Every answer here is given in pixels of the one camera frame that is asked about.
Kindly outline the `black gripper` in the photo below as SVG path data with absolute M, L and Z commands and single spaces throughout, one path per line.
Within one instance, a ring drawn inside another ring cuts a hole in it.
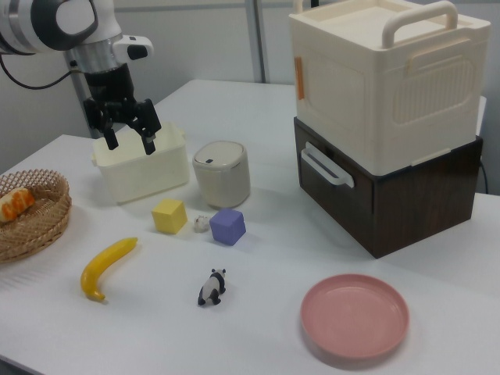
M 154 153 L 155 135 L 161 130 L 161 123 L 150 99 L 136 102 L 128 65 L 100 73 L 85 73 L 84 78 L 91 93 L 84 100 L 88 125 L 104 136 L 108 149 L 119 146 L 113 121 L 132 120 L 130 126 L 141 136 L 145 154 Z

